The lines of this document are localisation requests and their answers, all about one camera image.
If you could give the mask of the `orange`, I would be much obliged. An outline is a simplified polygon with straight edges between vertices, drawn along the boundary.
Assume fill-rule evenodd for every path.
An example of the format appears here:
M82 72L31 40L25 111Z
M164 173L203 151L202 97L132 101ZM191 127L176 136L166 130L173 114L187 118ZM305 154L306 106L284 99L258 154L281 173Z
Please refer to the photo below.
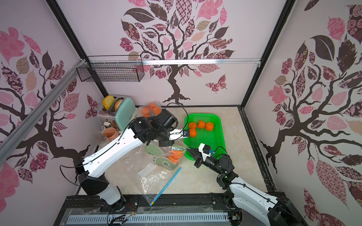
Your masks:
M213 131L214 130L214 124L212 122L207 122L205 129L207 131Z
M197 124L196 124L195 122L190 122L190 123L188 124L188 128L189 128L189 129L196 129L196 128L197 128Z
M197 127L199 129L204 129L206 127L206 123L202 120L199 120L198 124L197 124Z
M189 129L189 136L190 137L196 137L197 136L197 131L196 131L195 128Z

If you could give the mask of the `green-zip bag of oranges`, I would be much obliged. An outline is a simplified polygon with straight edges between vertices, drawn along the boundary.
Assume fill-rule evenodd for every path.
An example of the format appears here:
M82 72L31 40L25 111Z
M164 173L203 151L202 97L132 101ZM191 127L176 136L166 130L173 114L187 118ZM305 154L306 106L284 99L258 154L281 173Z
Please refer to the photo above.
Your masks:
M128 170L150 166L173 171L179 166L187 148L182 141L167 147L160 147L158 141L152 141L133 149L124 163Z

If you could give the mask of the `green plastic basket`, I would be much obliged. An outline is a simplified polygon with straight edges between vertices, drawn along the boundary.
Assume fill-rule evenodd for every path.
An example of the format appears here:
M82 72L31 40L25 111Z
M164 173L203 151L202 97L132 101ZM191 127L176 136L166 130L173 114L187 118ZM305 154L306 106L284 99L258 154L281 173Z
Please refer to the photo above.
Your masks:
M184 118L184 125L189 129L190 123L198 124L199 121L205 123L205 128L196 127L197 135L184 138L184 144L190 148L198 148L201 143L209 145L217 158L221 154L227 154L220 117L214 114L190 114Z

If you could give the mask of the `blue-zip clear bag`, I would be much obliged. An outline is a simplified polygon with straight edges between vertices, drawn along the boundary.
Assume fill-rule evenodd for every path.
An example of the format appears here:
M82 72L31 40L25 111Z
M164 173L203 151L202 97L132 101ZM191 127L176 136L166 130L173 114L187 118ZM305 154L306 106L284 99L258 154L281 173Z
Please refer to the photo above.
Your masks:
M154 163L149 163L136 174L136 186L149 206L153 206L158 198L167 190L181 171L177 166L174 170L167 170Z

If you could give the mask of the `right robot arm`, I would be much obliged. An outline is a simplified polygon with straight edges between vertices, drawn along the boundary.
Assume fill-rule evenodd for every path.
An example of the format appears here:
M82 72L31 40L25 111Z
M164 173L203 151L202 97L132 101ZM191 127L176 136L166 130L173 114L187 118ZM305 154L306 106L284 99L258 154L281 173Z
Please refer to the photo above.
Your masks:
M225 204L231 209L242 209L266 226L306 226L307 223L294 204L284 195L274 196L247 183L234 172L228 154L214 157L211 147L201 144L199 148L188 148L194 166L204 165L218 174L216 181L225 190Z

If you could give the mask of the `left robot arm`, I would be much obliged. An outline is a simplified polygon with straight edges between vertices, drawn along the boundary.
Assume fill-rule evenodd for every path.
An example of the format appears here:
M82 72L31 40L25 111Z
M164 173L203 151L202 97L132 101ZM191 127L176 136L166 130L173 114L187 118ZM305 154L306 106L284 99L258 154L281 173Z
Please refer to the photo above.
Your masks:
M105 171L133 149L143 144L149 145L153 140L163 147L173 145L176 139L183 137L183 131L176 129L177 126L177 118L167 109L162 109L157 116L131 120L122 134L104 148L74 161L80 187L87 195L99 196L109 205L118 202L122 197L121 192L110 184Z

